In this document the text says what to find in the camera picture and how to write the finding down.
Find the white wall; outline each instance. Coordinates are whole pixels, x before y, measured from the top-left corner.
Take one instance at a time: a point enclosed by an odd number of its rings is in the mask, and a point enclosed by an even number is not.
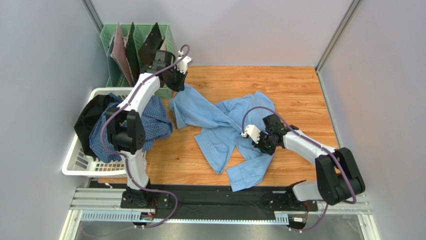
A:
[[[381,239],[426,239],[426,1],[366,0],[321,73]]]
[[[92,0],[105,24],[170,24],[196,65],[314,66],[351,0]]]
[[[61,166],[108,70],[79,0],[0,0],[0,239],[58,239],[83,177]]]

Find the green plastic organizer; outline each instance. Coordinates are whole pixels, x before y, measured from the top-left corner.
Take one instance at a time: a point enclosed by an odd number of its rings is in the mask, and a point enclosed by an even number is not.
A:
[[[120,24],[121,29],[123,30],[123,36],[127,36],[129,34],[130,26],[131,24]],[[142,47],[142,44],[145,41],[145,38],[150,33],[151,29],[154,25],[151,24],[135,24],[134,25],[134,44],[136,46],[136,49],[140,49]],[[173,53],[176,55],[175,52],[175,43],[173,41],[172,31],[170,29],[169,25],[161,24],[158,25],[161,36],[165,39],[165,44],[167,47],[167,51]],[[100,32],[100,39],[102,41],[103,49],[105,50],[105,54],[108,53],[108,49],[110,47],[110,41],[113,37],[114,32],[116,31],[117,24],[105,24],[102,28],[102,31]],[[139,59],[139,56],[137,56],[137,59],[139,60],[139,66],[142,67],[142,62]],[[113,86],[111,79],[108,79],[108,83],[106,85],[107,87],[130,87],[129,83],[127,82],[125,76],[121,74],[117,86]],[[162,98],[162,99],[170,99],[172,98],[172,90],[168,87],[161,87],[155,92],[155,95]]]

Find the wooden table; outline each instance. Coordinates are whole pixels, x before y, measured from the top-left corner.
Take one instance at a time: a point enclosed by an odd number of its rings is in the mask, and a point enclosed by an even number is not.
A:
[[[289,124],[325,145],[337,147],[320,84],[311,66],[191,66],[185,82],[213,104],[261,91]],[[169,138],[156,140],[147,151],[146,172],[151,183],[229,185],[226,170],[216,174],[194,139],[201,128],[176,129],[175,118],[168,108],[169,100],[162,102],[174,130]],[[226,168],[243,161],[235,148]],[[294,152],[277,148],[259,185],[287,186],[315,179],[312,164]],[[99,182],[126,183],[127,179],[100,178]]]

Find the blue plaid cloth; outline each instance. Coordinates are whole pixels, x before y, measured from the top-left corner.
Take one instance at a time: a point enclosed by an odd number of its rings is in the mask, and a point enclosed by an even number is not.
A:
[[[114,98],[116,102],[110,103],[108,108],[117,107],[123,101],[121,98],[112,93],[109,95]],[[89,145],[94,154],[96,154],[102,162],[110,163],[112,160],[121,160],[121,157],[107,152],[101,144],[101,129],[106,122],[106,112],[107,110],[102,113],[99,120],[94,125],[94,128],[90,133]],[[172,134],[173,124],[170,119],[166,117],[166,108],[158,96],[151,97],[143,110],[140,120],[143,128],[145,129],[146,136],[142,151],[150,150],[153,147],[154,140],[167,138]],[[103,141],[110,150],[114,151],[114,146],[108,142],[107,131],[103,133]]]

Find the plastic basket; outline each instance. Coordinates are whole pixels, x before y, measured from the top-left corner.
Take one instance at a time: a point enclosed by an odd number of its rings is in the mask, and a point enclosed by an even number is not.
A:
[[[104,87],[96,88],[92,91],[89,100],[93,99],[96,95],[107,95],[113,93],[118,97],[125,99],[132,91],[132,87]],[[138,161],[144,161],[146,166],[146,152],[138,151],[139,155],[132,157],[138,158]],[[86,156],[83,153],[82,144],[74,135],[71,146],[69,147],[68,154],[66,155],[65,162],[62,165],[62,172],[65,175],[73,176],[86,176],[90,178],[126,178],[126,170],[124,161],[111,161],[105,163],[92,156]]]
[[[123,36],[127,36],[129,34],[129,30],[131,27],[131,24],[120,24],[121,29],[123,30]],[[151,29],[154,25],[151,24],[135,24],[134,25],[134,44],[136,49],[140,49],[142,47],[142,44],[144,43],[145,39],[147,38],[147,35],[150,33]],[[161,24],[158,25],[161,36],[166,41],[166,48],[168,52],[173,53],[176,55],[175,52],[175,42],[172,36],[172,30],[170,29],[169,25]],[[113,37],[114,32],[116,31],[117,24],[105,24],[102,28],[102,31],[100,32],[100,39],[102,41],[103,49],[105,50],[105,54],[108,53],[108,49],[110,47],[110,41]],[[139,56],[137,56],[137,59],[139,60],[139,66],[142,67],[142,62],[139,59]],[[107,87],[130,87],[129,83],[127,82],[125,76],[121,74],[117,86],[112,85],[111,79],[108,80]],[[156,93],[156,96],[162,98],[162,99],[170,99],[172,98],[172,90],[168,87],[162,87],[160,88]]]

